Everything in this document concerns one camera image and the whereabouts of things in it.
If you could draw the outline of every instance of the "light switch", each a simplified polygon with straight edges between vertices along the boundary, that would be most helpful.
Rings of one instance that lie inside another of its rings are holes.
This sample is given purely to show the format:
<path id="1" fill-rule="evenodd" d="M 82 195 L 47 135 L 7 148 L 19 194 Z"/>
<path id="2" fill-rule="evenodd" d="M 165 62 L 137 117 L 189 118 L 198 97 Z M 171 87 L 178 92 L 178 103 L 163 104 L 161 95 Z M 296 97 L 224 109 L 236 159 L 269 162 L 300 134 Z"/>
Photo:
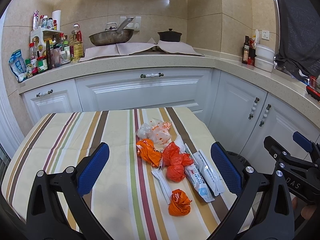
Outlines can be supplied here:
<path id="1" fill-rule="evenodd" d="M 127 17 L 120 16 L 120 23 L 122 23 Z M 132 22 L 130 22 L 125 29 L 134 29 L 134 31 L 140 31 L 141 28 L 141 16 L 135 16 Z"/>

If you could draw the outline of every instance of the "cabinet door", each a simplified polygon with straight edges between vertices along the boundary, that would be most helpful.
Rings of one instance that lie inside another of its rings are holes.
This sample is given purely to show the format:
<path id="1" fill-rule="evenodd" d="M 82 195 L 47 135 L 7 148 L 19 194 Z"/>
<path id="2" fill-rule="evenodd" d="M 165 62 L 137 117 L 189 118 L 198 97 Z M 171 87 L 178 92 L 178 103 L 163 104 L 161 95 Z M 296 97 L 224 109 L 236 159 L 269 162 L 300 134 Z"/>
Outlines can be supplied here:
<path id="1" fill-rule="evenodd" d="M 264 114 L 267 117 L 264 124 L 260 126 Z M 263 146 L 265 137 L 270 135 L 292 156 L 304 159 L 307 153 L 292 140 L 295 131 L 300 132 L 311 141 L 316 141 L 320 134 L 318 129 L 300 113 L 273 95 L 268 94 L 259 120 L 241 155 L 258 172 L 271 174 L 276 161 Z"/>
<path id="2" fill-rule="evenodd" d="M 30 90 L 24 93 L 24 98 L 33 124 L 45 114 L 82 112 L 74 79 Z"/>
<path id="3" fill-rule="evenodd" d="M 208 126 L 214 139 L 227 151 L 240 153 L 255 127 L 266 97 L 265 90 L 221 72 Z"/>
<path id="4" fill-rule="evenodd" d="M 208 68 L 150 68 L 117 71 L 76 79 L 83 111 L 187 106 L 202 119 L 208 86 Z M 141 74 L 163 73 L 141 78 Z"/>

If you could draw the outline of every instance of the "drawer handle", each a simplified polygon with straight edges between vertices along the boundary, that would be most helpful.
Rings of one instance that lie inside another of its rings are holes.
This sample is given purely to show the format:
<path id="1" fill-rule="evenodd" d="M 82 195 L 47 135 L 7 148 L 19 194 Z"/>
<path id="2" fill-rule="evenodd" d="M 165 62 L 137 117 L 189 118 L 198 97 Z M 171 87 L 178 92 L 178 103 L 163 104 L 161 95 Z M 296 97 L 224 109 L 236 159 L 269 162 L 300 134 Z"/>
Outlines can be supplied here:
<path id="1" fill-rule="evenodd" d="M 259 98 L 256 98 L 254 103 L 253 103 L 253 106 L 251 107 L 251 112 L 249 114 L 249 119 L 253 118 L 253 113 L 254 111 L 256 111 L 256 106 L 257 106 L 257 103 L 260 99 Z"/>
<path id="2" fill-rule="evenodd" d="M 261 121 L 260 121 L 260 124 L 259 124 L 260 127 L 264 124 L 264 121 L 266 120 L 266 118 L 267 118 L 267 116 L 268 116 L 268 113 L 269 113 L 269 109 L 270 109 L 270 108 L 271 108 L 271 105 L 268 104 L 268 106 L 267 106 L 266 110 L 264 111 L 264 114 L 263 114 L 263 116 L 262 116 L 262 118 L 261 118 Z"/>
<path id="3" fill-rule="evenodd" d="M 144 74 L 141 74 L 140 75 L 140 78 L 149 78 L 149 77 L 163 77 L 164 74 L 162 73 L 159 73 L 159 74 L 147 74 L 147 75 L 144 75 Z"/>
<path id="4" fill-rule="evenodd" d="M 39 93 L 39 94 L 36 94 L 36 97 L 39 98 L 39 97 L 43 97 L 45 95 L 50 95 L 53 93 L 53 90 L 50 90 L 48 91 L 47 93 Z"/>

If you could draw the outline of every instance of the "metal screw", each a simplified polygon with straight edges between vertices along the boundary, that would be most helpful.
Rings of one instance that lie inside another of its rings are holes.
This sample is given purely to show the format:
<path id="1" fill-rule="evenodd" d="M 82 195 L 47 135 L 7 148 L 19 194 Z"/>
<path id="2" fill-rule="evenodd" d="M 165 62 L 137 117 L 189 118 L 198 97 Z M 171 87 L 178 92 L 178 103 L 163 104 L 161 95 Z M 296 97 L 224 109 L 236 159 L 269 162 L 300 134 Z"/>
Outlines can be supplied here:
<path id="1" fill-rule="evenodd" d="M 276 171 L 276 174 L 277 174 L 279 177 L 282 177 L 282 175 L 283 175 L 282 171 Z"/>
<path id="2" fill-rule="evenodd" d="M 38 171 L 38 172 L 37 172 L 37 176 L 38 176 L 38 177 L 42 177 L 43 174 L 44 174 L 44 171 Z"/>
<path id="3" fill-rule="evenodd" d="M 249 172 L 249 173 L 253 173 L 253 172 L 254 172 L 254 169 L 253 169 L 252 167 L 250 167 L 250 166 L 247 166 L 247 167 L 245 168 L 245 170 L 246 170 L 247 172 Z"/>
<path id="4" fill-rule="evenodd" d="M 69 166 L 68 168 L 66 168 L 66 173 L 73 173 L 74 170 L 75 170 L 74 167 Z"/>

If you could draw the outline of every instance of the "striped tablecloth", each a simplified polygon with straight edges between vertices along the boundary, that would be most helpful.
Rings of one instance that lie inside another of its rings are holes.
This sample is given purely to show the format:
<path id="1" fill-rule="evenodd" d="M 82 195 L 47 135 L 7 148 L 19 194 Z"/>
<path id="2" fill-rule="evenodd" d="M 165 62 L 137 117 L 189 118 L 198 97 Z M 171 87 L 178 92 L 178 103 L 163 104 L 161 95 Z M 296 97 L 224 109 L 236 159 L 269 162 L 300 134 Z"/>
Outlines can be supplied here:
<path id="1" fill-rule="evenodd" d="M 181 135 L 192 152 L 202 149 L 218 172 L 210 157 L 214 138 L 185 107 L 48 114 L 28 133 L 10 162 L 1 188 L 3 196 L 25 220 L 37 171 L 62 172 L 92 154 L 100 142 L 106 142 L 109 160 L 84 200 L 114 239 L 206 239 L 225 217 L 236 195 L 223 183 L 225 192 L 206 203 L 187 179 L 169 181 L 172 190 L 180 188 L 192 200 L 190 214 L 170 216 L 152 167 L 136 154 L 139 139 L 135 132 L 152 118 L 172 122 L 172 140 Z M 62 193 L 59 198 L 71 227 L 79 230 Z M 252 218 L 250 211 L 245 226 Z"/>

